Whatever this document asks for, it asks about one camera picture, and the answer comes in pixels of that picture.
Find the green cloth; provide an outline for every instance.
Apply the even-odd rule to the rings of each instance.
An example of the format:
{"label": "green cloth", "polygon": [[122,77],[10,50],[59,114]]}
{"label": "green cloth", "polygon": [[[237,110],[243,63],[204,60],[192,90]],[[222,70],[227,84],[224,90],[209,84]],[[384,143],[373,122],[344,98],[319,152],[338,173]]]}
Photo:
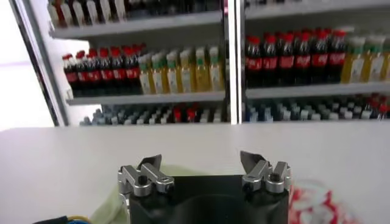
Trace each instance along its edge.
{"label": "green cloth", "polygon": [[[199,176],[201,172],[180,166],[162,165],[160,169],[169,176]],[[90,217],[93,224],[127,224],[126,208],[119,199],[118,185],[114,187],[103,204]]]}

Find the shelf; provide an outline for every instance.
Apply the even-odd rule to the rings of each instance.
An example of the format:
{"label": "shelf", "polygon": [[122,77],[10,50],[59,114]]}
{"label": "shelf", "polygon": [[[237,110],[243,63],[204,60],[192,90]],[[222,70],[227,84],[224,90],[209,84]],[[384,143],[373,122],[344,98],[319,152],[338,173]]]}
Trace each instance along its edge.
{"label": "shelf", "polygon": [[68,105],[119,105],[145,103],[180,103],[180,102],[215,102],[225,99],[225,91],[207,93],[157,94],[157,95],[128,95],[101,97],[72,97],[68,91]]}
{"label": "shelf", "polygon": [[59,39],[86,39],[100,35],[141,32],[145,30],[167,29],[183,26],[198,26],[219,23],[222,12],[203,12],[158,18],[133,19],[121,23],[107,23],[94,26],[51,29],[49,34]]}
{"label": "shelf", "polygon": [[380,92],[390,92],[390,82],[247,89],[246,96],[248,99],[266,99],[283,97],[349,95]]}
{"label": "shelf", "polygon": [[365,9],[368,7],[390,6],[389,0],[308,0],[296,3],[284,3],[249,7],[246,19],[264,19],[277,16],[304,15],[312,13]]}

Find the soda bottle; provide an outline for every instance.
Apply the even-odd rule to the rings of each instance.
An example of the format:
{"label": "soda bottle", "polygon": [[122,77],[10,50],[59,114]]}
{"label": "soda bottle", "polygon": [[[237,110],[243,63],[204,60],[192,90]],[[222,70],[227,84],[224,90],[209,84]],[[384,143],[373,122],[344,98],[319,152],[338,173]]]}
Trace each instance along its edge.
{"label": "soda bottle", "polygon": [[277,69],[277,53],[275,46],[276,38],[273,35],[267,37],[266,42],[263,46],[263,86],[275,86],[278,84],[278,77],[276,73]]}
{"label": "soda bottle", "polygon": [[260,87],[263,84],[263,79],[260,74],[263,63],[260,50],[260,38],[247,37],[245,51],[246,85],[248,88]]}
{"label": "soda bottle", "polygon": [[326,80],[326,65],[328,62],[327,34],[321,31],[311,50],[311,82],[323,83]]}
{"label": "soda bottle", "polygon": [[295,78],[297,85],[306,85],[310,83],[310,34],[303,33],[301,41],[296,49],[294,62]]}
{"label": "soda bottle", "polygon": [[69,86],[71,86],[73,96],[78,97],[80,95],[80,82],[73,64],[73,56],[71,54],[64,55],[62,60],[63,72],[65,73]]}
{"label": "soda bottle", "polygon": [[112,71],[112,61],[108,56],[108,49],[100,49],[100,70],[103,78],[104,93],[111,95],[116,92],[114,73]]}
{"label": "soda bottle", "polygon": [[293,39],[292,34],[286,34],[284,36],[284,44],[280,50],[279,56],[279,76],[280,83],[282,85],[295,84],[295,76],[293,73],[294,66],[294,51],[293,51]]}
{"label": "soda bottle", "polygon": [[346,43],[344,37],[346,33],[337,30],[333,34],[333,38],[329,47],[329,62],[328,62],[328,82],[339,83],[341,81],[341,71],[346,58]]}
{"label": "soda bottle", "polygon": [[126,70],[124,68],[123,58],[121,56],[121,51],[117,47],[112,47],[111,55],[112,55],[112,70],[114,73],[117,93],[118,94],[129,93],[130,88],[128,88],[128,85],[126,83],[127,76],[126,76]]}

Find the table surface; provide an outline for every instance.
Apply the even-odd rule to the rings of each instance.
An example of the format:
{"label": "table surface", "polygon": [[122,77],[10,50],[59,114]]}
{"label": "table surface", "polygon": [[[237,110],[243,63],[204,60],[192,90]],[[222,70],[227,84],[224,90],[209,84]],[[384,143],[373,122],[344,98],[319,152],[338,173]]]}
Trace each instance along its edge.
{"label": "table surface", "polygon": [[19,128],[0,132],[0,223],[91,215],[120,166],[163,164],[242,174],[239,151],[287,161],[294,178],[331,187],[365,223],[390,219],[390,122]]}

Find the red label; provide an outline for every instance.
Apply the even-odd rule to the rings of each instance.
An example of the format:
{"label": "red label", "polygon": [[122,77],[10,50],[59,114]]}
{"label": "red label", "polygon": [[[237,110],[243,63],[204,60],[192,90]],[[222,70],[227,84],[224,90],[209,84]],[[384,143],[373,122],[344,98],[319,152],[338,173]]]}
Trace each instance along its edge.
{"label": "red label", "polygon": [[250,70],[261,70],[261,66],[263,65],[263,61],[261,58],[252,59],[252,58],[245,58],[245,65]]}
{"label": "red label", "polygon": [[264,69],[275,69],[278,62],[278,58],[263,58]]}
{"label": "red label", "polygon": [[90,79],[87,72],[78,72],[77,76],[79,76],[80,82],[87,82]]}
{"label": "red label", "polygon": [[90,72],[88,75],[90,77],[90,80],[94,81],[94,82],[95,81],[99,81],[100,79],[102,79],[99,71]]}
{"label": "red label", "polygon": [[114,78],[114,72],[112,72],[111,70],[104,70],[102,71],[102,78],[104,80],[111,80]]}
{"label": "red label", "polygon": [[281,68],[292,68],[294,65],[294,56],[280,57],[279,67]]}
{"label": "red label", "polygon": [[295,59],[295,67],[297,68],[308,68],[310,66],[310,55],[297,56]]}
{"label": "red label", "polygon": [[65,75],[66,75],[66,79],[67,79],[68,82],[75,82],[75,81],[77,81],[77,74],[75,72],[67,73]]}
{"label": "red label", "polygon": [[327,54],[314,54],[311,58],[311,65],[315,67],[324,67],[328,62]]}
{"label": "red label", "polygon": [[345,53],[333,53],[329,55],[329,64],[331,65],[343,65],[344,59],[346,59]]}
{"label": "red label", "polygon": [[126,78],[126,70],[125,69],[115,69],[114,70],[115,79],[125,79]]}

